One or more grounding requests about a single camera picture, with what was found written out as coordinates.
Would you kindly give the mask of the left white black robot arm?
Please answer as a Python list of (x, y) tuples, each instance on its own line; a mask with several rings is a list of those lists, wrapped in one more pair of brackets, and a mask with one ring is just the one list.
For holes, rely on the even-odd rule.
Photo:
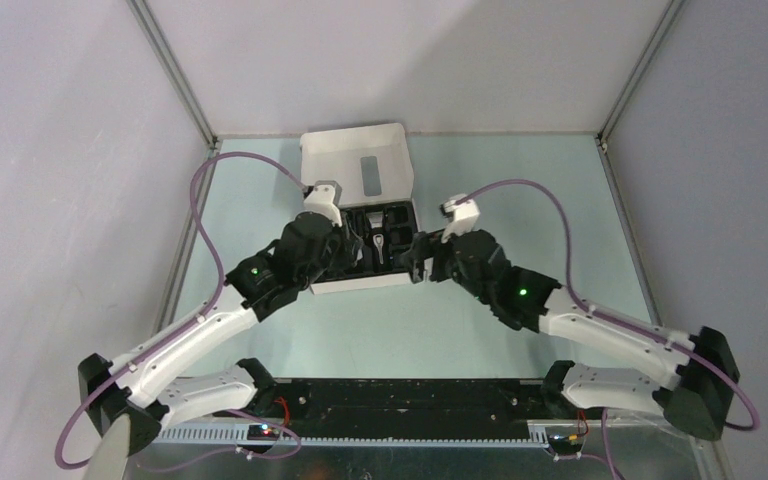
[(224, 341), (295, 302), (323, 274), (353, 267), (361, 238), (345, 213), (331, 218), (298, 214), (281, 236), (226, 273), (196, 311), (131, 351), (107, 360), (99, 354), (78, 366), (85, 412), (100, 435), (114, 421), (131, 422), (129, 454), (180, 423), (225, 410), (264, 416), (276, 403), (276, 381), (255, 358), (212, 375), (185, 372)]

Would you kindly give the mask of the white box with black tray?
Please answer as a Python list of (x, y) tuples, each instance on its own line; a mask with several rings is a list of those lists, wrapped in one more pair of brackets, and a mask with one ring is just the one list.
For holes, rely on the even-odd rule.
[[(324, 274), (314, 294), (409, 284), (407, 269), (397, 262), (419, 231), (413, 202), (414, 170), (406, 131), (386, 123), (308, 132), (300, 137), (301, 179), (308, 185), (336, 181), (342, 188), (343, 224), (363, 240), (354, 268), (342, 275)], [(384, 212), (384, 255), (380, 271), (366, 215)]]

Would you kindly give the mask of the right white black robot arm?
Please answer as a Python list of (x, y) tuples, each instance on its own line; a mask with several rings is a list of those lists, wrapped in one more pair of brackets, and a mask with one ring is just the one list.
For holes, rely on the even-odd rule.
[(414, 283), (453, 281), (515, 331), (570, 340), (623, 362), (607, 369), (555, 362), (541, 392), (551, 416), (591, 408), (660, 414), (692, 437), (721, 439), (740, 373), (720, 331), (688, 334), (584, 305), (558, 280), (512, 264), (484, 230), (449, 240), (440, 231), (420, 232), (396, 261)]

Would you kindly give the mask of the silver black hair clipper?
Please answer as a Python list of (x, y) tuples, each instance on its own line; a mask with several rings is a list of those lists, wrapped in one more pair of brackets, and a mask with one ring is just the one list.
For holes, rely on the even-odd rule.
[(370, 235), (376, 259), (380, 271), (384, 271), (386, 260), (384, 255), (385, 236), (384, 236), (384, 212), (373, 211), (366, 215), (369, 225)]

